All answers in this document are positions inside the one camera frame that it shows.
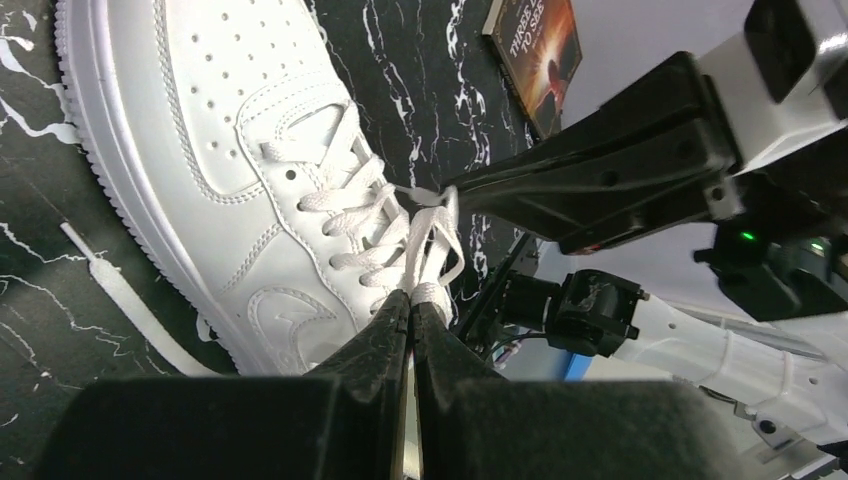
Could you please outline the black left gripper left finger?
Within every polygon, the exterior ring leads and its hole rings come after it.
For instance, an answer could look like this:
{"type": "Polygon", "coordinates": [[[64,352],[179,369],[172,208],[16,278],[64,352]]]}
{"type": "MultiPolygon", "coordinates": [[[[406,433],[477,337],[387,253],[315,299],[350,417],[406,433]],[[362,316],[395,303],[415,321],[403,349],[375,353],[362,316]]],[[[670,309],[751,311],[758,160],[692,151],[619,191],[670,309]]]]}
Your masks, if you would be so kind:
{"type": "Polygon", "coordinates": [[[104,380],[66,409],[37,479],[399,479],[409,297],[311,372],[104,380]]]}

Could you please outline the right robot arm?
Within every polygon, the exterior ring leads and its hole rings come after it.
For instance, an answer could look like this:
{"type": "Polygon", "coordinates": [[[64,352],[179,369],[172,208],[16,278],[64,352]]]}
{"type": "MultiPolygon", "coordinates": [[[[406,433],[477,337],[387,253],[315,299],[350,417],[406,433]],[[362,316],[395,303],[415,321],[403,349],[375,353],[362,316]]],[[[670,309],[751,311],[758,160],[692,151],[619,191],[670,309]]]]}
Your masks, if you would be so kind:
{"type": "Polygon", "coordinates": [[[752,408],[822,451],[847,457],[847,69],[803,93],[813,53],[678,52],[595,113],[439,192],[415,222],[457,250],[460,208],[593,253],[687,223],[713,223],[693,258],[758,322],[803,339],[819,359],[689,316],[622,278],[569,278],[547,318],[552,342],[652,366],[752,408]]]}

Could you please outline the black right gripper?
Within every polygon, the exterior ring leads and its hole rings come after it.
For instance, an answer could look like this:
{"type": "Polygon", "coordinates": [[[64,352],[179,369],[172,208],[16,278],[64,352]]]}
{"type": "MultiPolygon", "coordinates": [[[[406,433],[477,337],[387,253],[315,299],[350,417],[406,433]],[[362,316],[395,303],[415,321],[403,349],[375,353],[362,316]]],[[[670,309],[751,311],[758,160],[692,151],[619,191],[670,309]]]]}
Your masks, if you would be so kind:
{"type": "Polygon", "coordinates": [[[847,132],[735,177],[742,214],[717,225],[707,265],[758,322],[847,308],[847,132]]]}

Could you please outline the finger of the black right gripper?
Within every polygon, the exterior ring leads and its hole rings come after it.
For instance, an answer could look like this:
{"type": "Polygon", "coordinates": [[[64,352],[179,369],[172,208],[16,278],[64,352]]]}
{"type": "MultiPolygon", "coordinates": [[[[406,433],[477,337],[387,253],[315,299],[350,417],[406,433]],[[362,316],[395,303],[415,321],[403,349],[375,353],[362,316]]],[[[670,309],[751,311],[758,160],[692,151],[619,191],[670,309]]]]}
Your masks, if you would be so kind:
{"type": "Polygon", "coordinates": [[[740,214],[737,166],[711,78],[678,52],[586,118],[451,185],[463,210],[573,254],[740,214]]]}

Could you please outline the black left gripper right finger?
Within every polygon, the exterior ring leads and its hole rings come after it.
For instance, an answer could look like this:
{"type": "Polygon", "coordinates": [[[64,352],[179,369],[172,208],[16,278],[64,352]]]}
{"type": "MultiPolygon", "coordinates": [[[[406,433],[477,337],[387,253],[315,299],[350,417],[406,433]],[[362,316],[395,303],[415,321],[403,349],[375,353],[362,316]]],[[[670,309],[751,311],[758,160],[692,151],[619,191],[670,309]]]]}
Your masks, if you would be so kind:
{"type": "Polygon", "coordinates": [[[738,455],[692,387],[510,381],[430,303],[410,314],[425,479],[740,479],[738,455]]]}

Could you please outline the white shoelace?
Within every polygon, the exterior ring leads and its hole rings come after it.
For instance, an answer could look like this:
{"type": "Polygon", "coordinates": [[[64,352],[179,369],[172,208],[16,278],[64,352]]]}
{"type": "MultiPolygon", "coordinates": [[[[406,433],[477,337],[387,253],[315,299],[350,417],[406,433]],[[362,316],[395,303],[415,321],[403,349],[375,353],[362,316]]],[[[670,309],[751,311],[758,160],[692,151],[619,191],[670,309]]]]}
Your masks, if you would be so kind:
{"type": "Polygon", "coordinates": [[[93,171],[244,375],[299,375],[397,289],[451,308],[453,194],[409,216],[342,97],[76,102],[93,171]]]}

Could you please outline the white sneaker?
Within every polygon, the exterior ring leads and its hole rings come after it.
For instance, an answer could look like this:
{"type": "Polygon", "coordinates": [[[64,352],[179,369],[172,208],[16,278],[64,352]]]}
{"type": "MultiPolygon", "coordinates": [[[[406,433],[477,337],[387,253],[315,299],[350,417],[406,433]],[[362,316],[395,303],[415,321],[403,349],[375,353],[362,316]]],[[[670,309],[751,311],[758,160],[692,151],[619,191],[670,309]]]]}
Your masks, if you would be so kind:
{"type": "Polygon", "coordinates": [[[454,189],[402,188],[303,1],[61,1],[73,123],[110,203],[243,375],[300,375],[395,290],[443,321],[454,189]]]}

